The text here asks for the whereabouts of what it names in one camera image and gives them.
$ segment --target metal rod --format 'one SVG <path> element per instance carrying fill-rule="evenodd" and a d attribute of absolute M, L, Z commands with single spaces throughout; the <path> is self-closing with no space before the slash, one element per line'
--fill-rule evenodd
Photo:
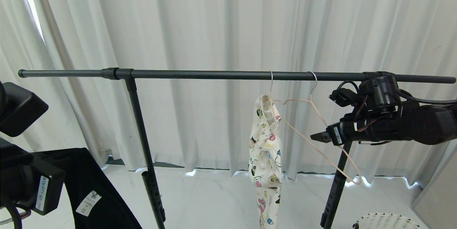
<path fill-rule="evenodd" d="M 155 176 L 151 150 L 149 148 L 149 143 L 147 142 L 146 128 L 142 118 L 135 79 L 125 79 L 125 84 L 127 86 L 127 90 L 129 91 L 130 102 L 132 103 L 132 109 L 134 111 L 135 122 L 137 124 L 142 152 L 144 154 L 144 159 L 146 160 L 147 172 L 143 172 L 142 177 L 146 187 L 147 196 L 154 213 L 157 227 L 159 229 L 165 229 L 165 211 L 162 208 L 162 201 L 160 200 L 159 187 L 157 185 L 157 178 Z"/>
<path fill-rule="evenodd" d="M 343 149 L 349 153 L 351 146 L 352 141 L 346 143 L 343 146 Z M 338 168 L 341 169 L 341 171 L 344 171 L 346 161 L 347 156 L 343 151 L 341 151 L 340 160 L 338 161 Z M 338 209 L 338 204 L 340 203 L 345 183 L 346 177 L 341 172 L 336 170 L 335 176 L 333 177 L 332 187 L 330 188 L 330 193 L 328 194 L 327 204 L 325 205 L 325 209 L 320 220 L 320 226 L 323 227 L 323 229 L 332 228 L 333 219 L 335 219 L 336 210 Z"/>
<path fill-rule="evenodd" d="M 319 81 L 364 81 L 385 74 L 385 72 L 363 73 L 320 73 L 315 72 Z M 20 77 L 101 77 L 102 70 L 20 70 Z M 220 80 L 271 80 L 269 71 L 192 71 L 192 70 L 131 70 L 128 74 L 131 78 L 154 78 L 154 79 L 220 79 Z M 404 75 L 395 74 L 397 81 L 416 83 L 453 84 L 455 77 L 429 76 L 429 75 Z M 286 81 L 314 81 L 310 72 L 273 72 L 274 80 Z"/>

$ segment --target white floor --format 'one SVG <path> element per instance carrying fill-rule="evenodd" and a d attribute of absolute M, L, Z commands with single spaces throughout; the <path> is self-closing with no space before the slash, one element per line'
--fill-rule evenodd
<path fill-rule="evenodd" d="M 157 228 L 147 199 L 141 172 L 128 172 L 124 166 L 109 165 L 105 173 L 119 191 L 144 229 Z M 253 229 L 258 228 L 256 193 L 247 172 L 230 177 L 228 171 L 156 168 L 165 208 L 167 229 Z M 279 216 L 280 229 L 319 229 L 333 177 L 299 175 L 296 181 L 284 180 Z M 352 229 L 357 219 L 373 212 L 408 216 L 427 229 L 410 209 L 421 188 L 406 185 L 403 178 L 377 177 L 371 185 L 347 184 L 333 223 L 333 229 Z M 0 212 L 6 218 L 5 209 Z M 59 208 L 46 216 L 33 213 L 23 221 L 25 229 L 73 229 L 73 216 L 66 190 Z M 12 224 L 1 229 L 12 229 Z"/>

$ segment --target black fabric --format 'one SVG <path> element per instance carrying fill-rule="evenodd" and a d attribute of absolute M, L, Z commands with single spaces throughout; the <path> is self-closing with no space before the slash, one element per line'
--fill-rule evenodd
<path fill-rule="evenodd" d="M 87 149 L 44 151 L 41 155 L 45 159 L 67 159 L 65 167 L 61 168 L 65 170 L 65 187 L 75 229 L 141 229 L 132 211 Z M 93 190 L 101 199 L 93 206 L 89 216 L 76 213 L 79 204 Z"/>

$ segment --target white patterned garment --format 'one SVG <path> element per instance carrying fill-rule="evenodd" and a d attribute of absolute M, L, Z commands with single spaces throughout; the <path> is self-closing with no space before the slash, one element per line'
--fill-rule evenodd
<path fill-rule="evenodd" d="M 257 190 L 260 228 L 277 228 L 281 197 L 281 140 L 278 123 L 281 120 L 269 96 L 258 97 L 254 108 L 249 144 L 249 176 Z"/>

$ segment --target horizontal metal bar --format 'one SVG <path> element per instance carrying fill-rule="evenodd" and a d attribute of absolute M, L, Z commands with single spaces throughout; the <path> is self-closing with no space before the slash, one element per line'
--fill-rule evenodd
<path fill-rule="evenodd" d="M 381 72 L 364 73 L 321 73 L 315 72 L 319 81 L 364 81 L 381 76 Z M 100 77 L 101 70 L 20 70 L 19 76 L 25 77 Z M 192 71 L 192 70 L 132 70 L 131 78 L 149 79 L 220 79 L 220 80 L 271 80 L 269 71 Z M 274 80 L 285 81 L 314 81 L 311 72 L 282 72 L 273 71 Z M 404 75 L 395 74 L 397 81 L 416 83 L 453 84 L 455 77 Z"/>

